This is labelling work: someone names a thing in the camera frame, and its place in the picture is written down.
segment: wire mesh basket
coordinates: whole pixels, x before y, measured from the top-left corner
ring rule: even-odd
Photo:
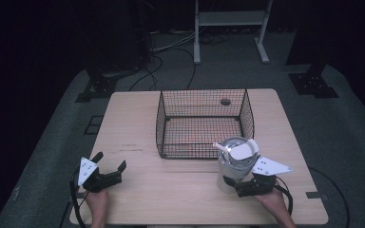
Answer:
[[[246,89],[167,90],[160,94],[156,144],[164,159],[217,159],[212,146],[225,139],[254,138]]]

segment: human hand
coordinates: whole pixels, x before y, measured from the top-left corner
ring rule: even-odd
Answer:
[[[108,190],[103,189],[98,193],[85,192],[86,202],[92,215],[91,228],[104,228],[108,213]]]
[[[254,198],[274,216],[280,227],[296,227],[284,203],[283,194],[278,189],[273,188],[270,193],[257,195]]]

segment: shelf leg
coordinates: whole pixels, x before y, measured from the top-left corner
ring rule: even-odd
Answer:
[[[195,41],[194,41],[194,63],[201,62],[200,52],[200,10],[198,0],[195,1]]]
[[[269,20],[269,15],[271,13],[272,3],[273,3],[273,0],[268,1],[268,5],[266,7],[265,14],[263,16],[263,21],[262,21],[262,26],[260,28],[259,37],[255,38],[255,41],[257,44],[257,49],[259,50],[260,58],[264,64],[269,64],[269,58],[268,58],[268,55],[266,54],[266,51],[265,51],[265,48],[263,47],[262,42],[263,42],[263,37],[265,36],[266,27],[268,26],[268,20]]]

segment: black stand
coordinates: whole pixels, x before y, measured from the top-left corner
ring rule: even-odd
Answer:
[[[109,98],[115,91],[118,79],[109,79],[103,76],[96,67],[86,69],[88,81],[83,93],[79,93],[76,103],[88,103],[94,98]]]
[[[316,98],[337,98],[334,89],[327,86],[321,77],[322,70],[326,66],[323,57],[311,64],[306,73],[291,73],[290,80],[296,88],[299,95],[314,95]]]

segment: black cable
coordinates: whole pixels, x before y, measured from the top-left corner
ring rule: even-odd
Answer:
[[[287,199],[289,200],[289,205],[287,207],[287,211],[292,216],[292,212],[293,212],[293,197],[292,197],[292,195],[290,194],[290,192],[287,189],[284,189],[280,185],[275,185],[274,188],[278,189],[281,193],[286,195]]]
[[[179,50],[179,51],[183,51],[185,53],[188,53],[189,56],[191,56],[191,59],[192,59],[192,63],[194,63],[194,56],[191,54],[191,52],[189,52],[188,50],[185,50],[185,49],[181,49],[181,48],[175,48],[175,47],[171,47],[171,48],[167,48],[167,49],[164,49],[164,50],[161,50],[161,51],[158,51],[158,53],[162,53],[162,52],[165,52],[165,51],[169,51],[169,50]],[[191,86],[191,83],[192,81],[194,80],[194,76],[195,76],[195,72],[197,71],[197,66],[195,64],[194,65],[194,70],[192,72],[192,75],[191,75],[191,79],[189,80],[189,83],[186,87],[186,89],[189,89],[189,87]]]
[[[67,209],[70,206],[70,202],[67,203],[67,207],[65,207],[65,211],[62,214],[62,218],[61,218],[61,222],[59,223],[59,228],[62,228],[62,226],[64,225],[64,220],[65,220],[65,216],[67,215]]]
[[[87,191],[87,193],[85,194],[85,197],[83,198],[82,202],[79,204],[79,207],[82,206],[82,204],[85,202],[87,195],[90,193],[90,191]]]
[[[135,68],[135,69],[132,69],[126,73],[122,73],[122,74],[116,74],[116,75],[113,75],[113,76],[110,76],[110,77],[106,77],[108,80],[119,80],[121,78],[124,78],[124,77],[127,77],[127,76],[131,76],[131,75],[134,75],[136,74],[137,72],[139,72],[141,69],[140,68]]]
[[[170,35],[175,35],[175,36],[181,36],[181,37],[186,37],[186,34],[192,34],[194,31],[192,30],[186,30],[186,31],[167,31],[167,34]]]
[[[79,225],[82,228],[86,228],[86,226],[85,226],[85,224],[82,220],[82,217],[80,215],[80,212],[79,212],[80,205],[78,204],[78,201],[77,201],[77,198],[76,198],[76,191],[78,191],[79,187],[76,187],[77,185],[75,185],[75,177],[79,173],[79,168],[80,168],[80,165],[78,165],[77,168],[75,169],[75,171],[73,172],[72,177],[71,177],[70,182],[69,182],[70,196],[71,196],[71,199],[72,199],[72,206],[75,210],[76,219],[78,220]]]
[[[155,70],[153,70],[153,71],[149,71],[148,70],[148,72],[149,73],[147,73],[147,74],[145,74],[144,76],[142,76],[140,79],[138,79],[130,88],[129,88],[129,91],[132,91],[132,88],[137,84],[137,83],[139,83],[142,79],[144,79],[145,77],[147,77],[147,76],[149,76],[149,75],[152,75],[154,72],[156,72],[157,70],[159,70],[161,67],[162,67],[162,65],[163,65],[163,60],[160,58],[160,57],[158,57],[158,56],[153,56],[153,58],[156,58],[156,59],[158,59],[158,60],[160,60],[160,65],[155,69]]]
[[[289,187],[286,185],[286,183],[280,178],[280,177],[278,177],[277,176],[277,179],[279,179],[283,184],[284,184],[284,187],[286,188],[286,190],[288,191],[288,192],[290,192],[289,191]]]
[[[340,194],[340,196],[342,197],[342,200],[343,200],[343,204],[345,205],[345,209],[346,209],[346,226],[345,227],[348,228],[350,225],[350,222],[351,222],[351,213],[349,210],[348,201],[345,199],[345,196],[343,195],[342,191],[339,189],[339,187],[336,185],[336,183],[332,179],[330,179],[326,174],[322,173],[321,171],[319,171],[313,167],[308,166],[308,168],[310,170],[313,170],[313,171],[319,173],[322,177],[327,179],[335,187],[337,192]]]
[[[157,78],[153,75],[153,72],[152,71],[150,71],[148,68],[147,68],[147,65],[145,65],[144,66],[144,69],[146,70],[146,72],[147,73],[149,73],[150,74],[150,76],[152,76],[152,82],[153,82],[153,85],[149,88],[149,90],[152,90],[152,87],[154,87],[154,90],[156,91],[156,84],[159,82],[158,80],[157,80]]]

